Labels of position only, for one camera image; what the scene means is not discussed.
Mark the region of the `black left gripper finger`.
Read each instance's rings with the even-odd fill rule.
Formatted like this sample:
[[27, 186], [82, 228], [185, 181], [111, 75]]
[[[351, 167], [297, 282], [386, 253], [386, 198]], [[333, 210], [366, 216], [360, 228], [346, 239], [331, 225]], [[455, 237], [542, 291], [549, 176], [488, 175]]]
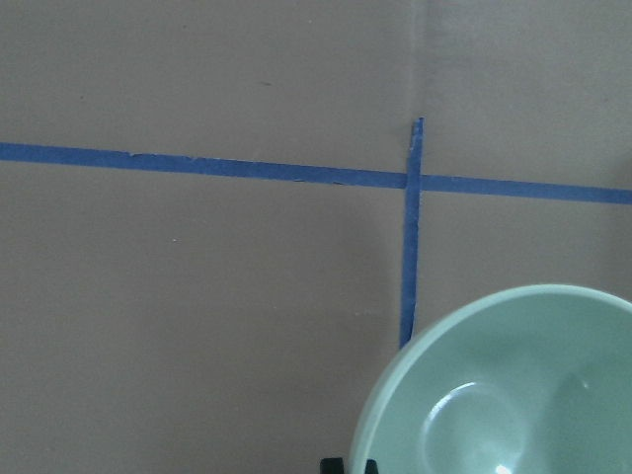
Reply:
[[320, 474], [345, 474], [345, 463], [342, 457], [322, 458], [319, 464]]

